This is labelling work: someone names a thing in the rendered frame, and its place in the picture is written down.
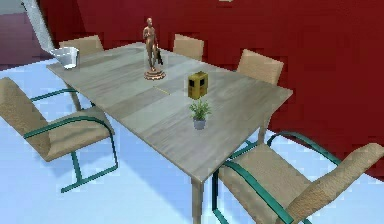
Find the green houseplant in grey pot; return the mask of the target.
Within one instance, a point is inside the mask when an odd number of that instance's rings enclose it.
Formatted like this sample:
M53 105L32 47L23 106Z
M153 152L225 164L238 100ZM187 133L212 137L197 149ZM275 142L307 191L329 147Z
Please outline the green houseplant in grey pot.
M193 125L196 130L203 130L206 125L206 117L211 113L211 108L207 101L196 100L190 106L192 112Z

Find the yellow box with black squares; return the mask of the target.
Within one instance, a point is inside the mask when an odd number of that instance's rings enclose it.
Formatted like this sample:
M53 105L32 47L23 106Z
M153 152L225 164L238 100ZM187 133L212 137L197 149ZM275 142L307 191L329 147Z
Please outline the yellow box with black squares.
M199 71L188 77L188 96L194 100L207 94L208 74Z

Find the grey wooden dining table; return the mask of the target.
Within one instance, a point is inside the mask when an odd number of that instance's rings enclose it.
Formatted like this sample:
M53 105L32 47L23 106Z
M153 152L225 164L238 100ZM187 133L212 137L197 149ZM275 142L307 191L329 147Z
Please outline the grey wooden dining table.
M165 78L145 79L146 51L137 42L50 70L191 178L193 224L201 224L204 183L291 96L292 92L165 51ZM206 126L193 126L187 78L208 75Z

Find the bronze human figure statue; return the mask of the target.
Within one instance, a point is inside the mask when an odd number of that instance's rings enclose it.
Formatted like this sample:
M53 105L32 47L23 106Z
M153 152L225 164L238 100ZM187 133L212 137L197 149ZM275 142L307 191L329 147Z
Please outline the bronze human figure statue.
M151 18L147 19L147 26L143 29L143 39L145 41L149 66L149 69L144 73L144 78L147 80L161 80L166 74L161 68L155 66L156 63L161 64L162 59L160 50L158 49L156 31Z

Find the white bowl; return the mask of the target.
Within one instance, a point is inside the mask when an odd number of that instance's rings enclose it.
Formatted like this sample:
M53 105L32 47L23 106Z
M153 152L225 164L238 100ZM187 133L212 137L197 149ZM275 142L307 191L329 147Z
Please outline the white bowl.
M75 47L62 47L53 49L50 54L55 57L65 69L72 69L77 66L79 50Z

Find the beige chair with green frame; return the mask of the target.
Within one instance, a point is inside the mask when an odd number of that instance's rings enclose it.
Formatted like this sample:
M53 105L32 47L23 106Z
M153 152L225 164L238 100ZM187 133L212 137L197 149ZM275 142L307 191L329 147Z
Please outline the beige chair with green frame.
M218 208L218 183L222 182L256 224L312 224L308 217L334 201L354 181L384 157L384 147L369 143L344 160L308 137L281 131L294 137L335 165L315 181L308 180L276 153L267 142L248 141L233 153L212 177L212 212L220 224L229 224Z
M174 38L173 52L201 61L204 52L204 42L199 39L176 34Z
M75 47L79 50L80 56L95 54L104 50L98 35L83 38L61 41L60 47Z
M284 63L244 49L237 72L273 85L278 84Z
M114 130L101 109L92 106L48 122L34 105L35 101L66 92L75 93L75 90L61 89L29 98L9 77L0 79L0 116L37 151L44 161L51 162L67 154L71 156L76 181L62 188L62 193L118 168ZM84 177L76 151L106 138L111 142L114 165Z

